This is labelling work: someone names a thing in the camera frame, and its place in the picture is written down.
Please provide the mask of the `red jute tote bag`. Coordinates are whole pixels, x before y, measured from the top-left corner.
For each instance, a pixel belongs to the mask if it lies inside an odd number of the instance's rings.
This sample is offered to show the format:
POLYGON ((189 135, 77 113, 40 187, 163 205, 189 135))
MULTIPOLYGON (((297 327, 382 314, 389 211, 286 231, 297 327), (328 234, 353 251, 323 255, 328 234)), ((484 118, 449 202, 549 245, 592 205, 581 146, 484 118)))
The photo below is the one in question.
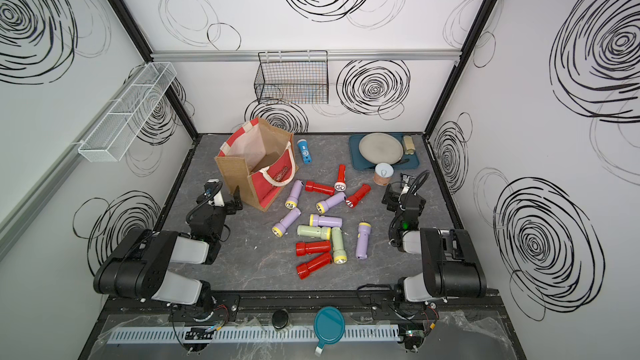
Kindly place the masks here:
POLYGON ((263 212, 298 171, 294 134, 263 118, 247 121, 232 134, 215 158, 223 181, 241 200, 263 212))

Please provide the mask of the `blue flashlight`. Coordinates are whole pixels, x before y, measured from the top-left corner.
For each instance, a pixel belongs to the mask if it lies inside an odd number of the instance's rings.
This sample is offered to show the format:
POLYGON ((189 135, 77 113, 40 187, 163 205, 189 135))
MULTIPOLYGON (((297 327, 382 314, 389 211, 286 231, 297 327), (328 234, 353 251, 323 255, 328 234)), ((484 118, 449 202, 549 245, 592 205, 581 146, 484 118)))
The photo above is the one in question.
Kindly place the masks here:
POLYGON ((298 149, 301 153, 303 163, 310 164, 312 162, 312 156, 309 151, 308 141, 306 139, 298 140, 298 149))

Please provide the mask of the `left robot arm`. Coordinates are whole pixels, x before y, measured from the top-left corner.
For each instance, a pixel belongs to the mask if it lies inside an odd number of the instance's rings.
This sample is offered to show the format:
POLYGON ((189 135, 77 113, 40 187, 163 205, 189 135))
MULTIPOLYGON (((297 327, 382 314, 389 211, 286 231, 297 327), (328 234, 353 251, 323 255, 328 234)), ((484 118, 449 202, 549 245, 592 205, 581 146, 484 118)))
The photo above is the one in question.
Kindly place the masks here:
POLYGON ((97 293, 180 304, 210 313, 216 306, 209 283, 171 272, 171 263, 211 265, 222 246, 226 216, 243 209, 240 189, 225 201, 214 180, 186 216, 190 234, 136 230, 99 267, 93 280, 97 293))

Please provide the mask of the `red flashlight white rim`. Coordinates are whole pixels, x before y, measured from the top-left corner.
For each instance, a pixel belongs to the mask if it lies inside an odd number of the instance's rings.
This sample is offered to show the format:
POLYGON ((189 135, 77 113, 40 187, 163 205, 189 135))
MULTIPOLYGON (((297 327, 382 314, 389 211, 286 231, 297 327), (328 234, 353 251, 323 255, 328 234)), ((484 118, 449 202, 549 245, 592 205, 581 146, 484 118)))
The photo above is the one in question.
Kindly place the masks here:
POLYGON ((346 184, 346 166, 344 164, 340 164, 338 166, 338 177, 337 181, 334 184, 334 189, 337 192, 344 192, 347 188, 346 184))

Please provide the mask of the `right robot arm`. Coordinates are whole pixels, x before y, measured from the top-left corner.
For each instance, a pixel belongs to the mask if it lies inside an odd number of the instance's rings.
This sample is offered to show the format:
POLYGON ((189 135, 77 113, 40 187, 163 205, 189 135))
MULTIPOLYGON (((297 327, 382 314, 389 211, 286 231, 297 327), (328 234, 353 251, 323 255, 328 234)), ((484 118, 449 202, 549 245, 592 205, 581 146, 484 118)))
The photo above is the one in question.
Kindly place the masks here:
POLYGON ((394 213, 388 228, 389 244, 421 257, 422 271, 398 282, 406 301, 426 303, 486 295, 487 280, 468 231, 421 228, 418 218, 426 200, 409 188, 397 192, 388 185, 382 204, 394 213))

